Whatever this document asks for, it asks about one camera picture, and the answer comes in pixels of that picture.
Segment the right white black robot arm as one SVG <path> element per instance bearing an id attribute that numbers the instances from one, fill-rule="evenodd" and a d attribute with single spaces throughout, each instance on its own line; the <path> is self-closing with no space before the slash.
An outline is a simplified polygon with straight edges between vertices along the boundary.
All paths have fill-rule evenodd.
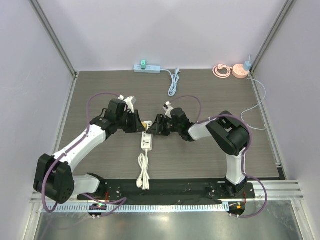
<path id="1" fill-rule="evenodd" d="M 245 171 L 246 152 L 252 136 L 244 122 L 230 112 L 223 111 L 216 117 L 191 122 L 182 108 L 174 108 L 166 114 L 158 114 L 146 132 L 157 136 L 178 133 L 186 142 L 212 137 L 226 154 L 226 194 L 231 198 L 237 198 L 244 192 L 248 182 Z"/>

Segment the light blue power strip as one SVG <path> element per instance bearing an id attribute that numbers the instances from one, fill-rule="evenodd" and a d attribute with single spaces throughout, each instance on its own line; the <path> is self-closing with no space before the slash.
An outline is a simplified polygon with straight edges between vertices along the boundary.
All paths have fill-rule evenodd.
<path id="1" fill-rule="evenodd" d="M 133 71 L 135 73 L 147 73 L 147 74 L 160 74 L 161 72 L 167 72 L 170 75 L 171 78 L 171 85 L 168 90 L 168 96 L 173 97 L 176 95 L 177 89 L 178 89 L 178 82 L 180 80 L 180 69 L 176 68 L 174 70 L 174 73 L 172 73 L 168 69 L 161 68 L 159 65 L 146 65 L 142 67 L 140 64 L 135 64 L 133 66 Z"/>

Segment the white power strip with cord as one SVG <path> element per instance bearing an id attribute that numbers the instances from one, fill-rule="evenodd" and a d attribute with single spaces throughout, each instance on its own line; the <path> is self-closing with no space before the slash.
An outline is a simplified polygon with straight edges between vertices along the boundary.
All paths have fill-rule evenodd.
<path id="1" fill-rule="evenodd" d="M 144 121 L 147 123 L 147 129 L 152 126 L 152 121 Z M 148 134 L 147 131 L 144 131 L 141 134 L 141 143 L 140 148 L 143 151 L 137 159 L 138 165 L 140 167 L 140 174 L 136 180 L 136 186 L 143 191 L 150 189 L 150 176 L 148 173 L 149 169 L 149 158 L 148 152 L 152 151 L 153 148 L 153 135 Z"/>

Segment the teal plug adapter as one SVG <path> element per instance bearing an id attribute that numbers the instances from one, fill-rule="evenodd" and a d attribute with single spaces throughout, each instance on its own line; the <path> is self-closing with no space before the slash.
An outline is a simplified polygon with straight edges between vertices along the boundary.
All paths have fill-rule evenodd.
<path id="1" fill-rule="evenodd" d="M 142 61 L 140 62 L 140 67 L 141 67 L 142 70 L 145 70 L 145 69 L 146 69 L 146 67 L 147 67 L 147 62 L 146 62 L 146 60 L 142 60 Z"/>

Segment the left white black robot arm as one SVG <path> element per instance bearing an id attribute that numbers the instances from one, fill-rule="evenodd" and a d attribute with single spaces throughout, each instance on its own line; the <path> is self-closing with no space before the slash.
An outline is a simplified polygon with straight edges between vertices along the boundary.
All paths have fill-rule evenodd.
<path id="1" fill-rule="evenodd" d="M 118 130 L 127 134 L 146 130 L 134 108 L 135 102 L 134 96 L 112 99 L 69 145 L 53 155 L 43 154 L 39 158 L 33 188 L 41 193 L 43 201 L 49 198 L 62 205 L 73 195 L 87 194 L 95 200 L 106 195 L 107 185 L 102 177 L 93 173 L 74 176 L 73 172 L 91 151 Z"/>

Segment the yellow plug adapter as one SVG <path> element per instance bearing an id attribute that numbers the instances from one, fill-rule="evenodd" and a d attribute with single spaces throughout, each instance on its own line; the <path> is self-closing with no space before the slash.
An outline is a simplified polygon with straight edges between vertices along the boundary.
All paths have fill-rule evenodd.
<path id="1" fill-rule="evenodd" d="M 142 125 L 144 127 L 144 130 L 147 131 L 148 130 L 148 124 L 145 122 L 142 122 Z"/>

